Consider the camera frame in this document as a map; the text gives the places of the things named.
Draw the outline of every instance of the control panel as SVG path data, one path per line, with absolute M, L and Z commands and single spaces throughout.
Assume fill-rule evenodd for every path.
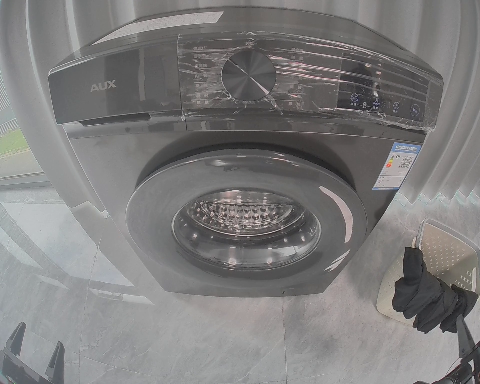
M 441 79 L 408 63 L 332 41 L 267 33 L 179 37 L 185 115 L 267 108 L 434 125 Z

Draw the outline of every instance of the front-loading washing machine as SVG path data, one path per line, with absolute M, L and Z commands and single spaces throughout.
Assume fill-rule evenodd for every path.
M 50 71 L 53 110 L 163 289 L 323 292 L 392 201 L 443 82 L 351 20 L 269 8 L 128 24 Z

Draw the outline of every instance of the grass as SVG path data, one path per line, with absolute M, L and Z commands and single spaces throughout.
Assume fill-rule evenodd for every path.
M 25 140 L 22 131 L 19 129 L 0 136 L 0 156 L 5 153 L 17 152 L 27 148 L 27 141 Z

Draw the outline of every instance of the black cloth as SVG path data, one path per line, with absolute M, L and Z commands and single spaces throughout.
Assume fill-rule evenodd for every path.
M 456 333 L 456 318 L 470 313 L 477 294 L 452 285 L 427 271 L 423 253 L 406 247 L 403 258 L 404 276 L 395 282 L 393 309 L 406 319 L 416 316 L 413 326 L 424 333 L 441 324 L 443 332 Z
M 456 318 L 459 315 L 465 317 L 470 313 L 477 302 L 478 295 L 475 292 L 457 287 L 455 284 L 452 284 L 452 290 L 457 293 L 458 301 L 453 312 L 440 323 L 440 329 L 442 332 L 456 333 Z

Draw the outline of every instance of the qr code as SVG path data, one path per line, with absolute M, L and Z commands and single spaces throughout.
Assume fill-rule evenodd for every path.
M 415 156 L 403 156 L 402 161 L 398 165 L 399 168 L 409 168 L 413 160 L 415 159 Z

